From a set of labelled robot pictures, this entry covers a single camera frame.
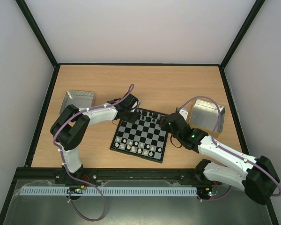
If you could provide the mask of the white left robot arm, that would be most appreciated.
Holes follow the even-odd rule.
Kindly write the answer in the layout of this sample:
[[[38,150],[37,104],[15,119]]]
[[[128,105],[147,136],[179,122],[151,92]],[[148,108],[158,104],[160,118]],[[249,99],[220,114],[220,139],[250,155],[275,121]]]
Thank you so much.
[[[68,105],[50,129],[53,144],[61,153],[62,165],[70,173],[76,173],[82,168],[78,146],[82,142],[87,128],[100,122],[118,119],[134,123],[138,117],[136,108],[139,105],[138,98],[129,92],[121,99],[114,99],[91,108]]]

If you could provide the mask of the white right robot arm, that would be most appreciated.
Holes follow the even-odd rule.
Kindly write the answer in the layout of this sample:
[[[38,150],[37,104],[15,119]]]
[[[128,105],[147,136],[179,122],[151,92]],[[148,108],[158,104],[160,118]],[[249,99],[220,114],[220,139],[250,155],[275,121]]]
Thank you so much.
[[[244,191],[251,200],[261,205],[266,205],[270,197],[281,195],[280,179],[267,157],[256,158],[220,143],[207,132],[191,128],[178,112],[162,116],[160,127],[184,148],[220,162],[218,165],[202,160],[195,172],[197,182],[204,184],[210,180],[227,184]]]

